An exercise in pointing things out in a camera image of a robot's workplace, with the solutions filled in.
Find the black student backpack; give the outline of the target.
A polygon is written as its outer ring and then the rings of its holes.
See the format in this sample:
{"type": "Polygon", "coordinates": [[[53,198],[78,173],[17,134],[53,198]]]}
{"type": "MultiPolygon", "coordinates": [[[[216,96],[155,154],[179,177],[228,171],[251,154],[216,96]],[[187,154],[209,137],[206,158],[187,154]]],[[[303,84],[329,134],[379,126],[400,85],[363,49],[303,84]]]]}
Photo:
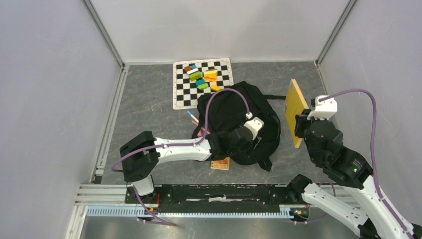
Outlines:
{"type": "Polygon", "coordinates": [[[252,113],[264,121],[263,128],[258,132],[262,137],[257,147],[248,158],[232,159],[240,165],[259,164],[266,171],[272,168],[270,156],[280,145],[281,122],[269,100],[285,100],[281,95],[265,95],[257,86],[245,81],[198,98],[199,126],[192,136],[206,128],[210,134],[222,131],[231,132],[243,126],[247,121],[246,114],[252,113]]]}

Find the yellow book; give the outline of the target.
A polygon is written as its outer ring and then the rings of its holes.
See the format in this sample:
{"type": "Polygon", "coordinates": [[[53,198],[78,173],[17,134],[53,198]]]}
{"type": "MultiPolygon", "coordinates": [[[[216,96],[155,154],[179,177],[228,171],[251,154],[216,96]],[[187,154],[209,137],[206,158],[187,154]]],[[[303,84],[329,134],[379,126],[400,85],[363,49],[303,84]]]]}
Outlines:
{"type": "Polygon", "coordinates": [[[292,78],[286,94],[284,113],[295,148],[299,148],[303,140],[295,136],[296,115],[305,109],[309,109],[309,106],[296,79],[292,78]]]}

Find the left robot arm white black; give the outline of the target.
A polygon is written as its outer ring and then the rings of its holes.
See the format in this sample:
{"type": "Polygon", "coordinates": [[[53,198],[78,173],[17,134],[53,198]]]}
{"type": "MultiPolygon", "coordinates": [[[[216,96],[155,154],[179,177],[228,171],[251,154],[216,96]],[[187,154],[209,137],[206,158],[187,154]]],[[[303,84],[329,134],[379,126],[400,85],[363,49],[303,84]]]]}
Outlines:
{"type": "Polygon", "coordinates": [[[232,132],[211,133],[201,138],[170,140],[144,131],[120,149],[119,163],[125,182],[132,183],[145,203],[156,198],[151,172],[156,165],[182,160],[219,161],[252,149],[260,126],[240,126],[232,132]]]}

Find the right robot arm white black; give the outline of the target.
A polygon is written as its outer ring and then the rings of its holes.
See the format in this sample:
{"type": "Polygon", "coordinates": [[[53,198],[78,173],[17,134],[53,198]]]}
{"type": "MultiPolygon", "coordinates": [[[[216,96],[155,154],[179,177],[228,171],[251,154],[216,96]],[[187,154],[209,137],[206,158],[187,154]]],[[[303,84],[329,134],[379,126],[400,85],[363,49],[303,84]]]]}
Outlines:
{"type": "Polygon", "coordinates": [[[375,171],[358,152],[344,146],[343,134],[328,120],[295,116],[295,136],[305,141],[311,162],[356,201],[352,207],[323,191],[304,175],[287,186],[291,202],[317,206],[361,239],[420,239],[422,227],[402,217],[375,184],[375,171]]]}

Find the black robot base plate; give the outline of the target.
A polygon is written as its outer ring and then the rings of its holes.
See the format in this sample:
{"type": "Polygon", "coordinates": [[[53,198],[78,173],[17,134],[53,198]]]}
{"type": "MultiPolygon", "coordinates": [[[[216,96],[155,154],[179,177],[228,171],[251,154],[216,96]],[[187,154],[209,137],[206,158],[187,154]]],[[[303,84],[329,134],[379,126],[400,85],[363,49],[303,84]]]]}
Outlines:
{"type": "Polygon", "coordinates": [[[286,185],[163,184],[141,197],[161,213],[276,213],[280,205],[307,208],[286,185]]]}

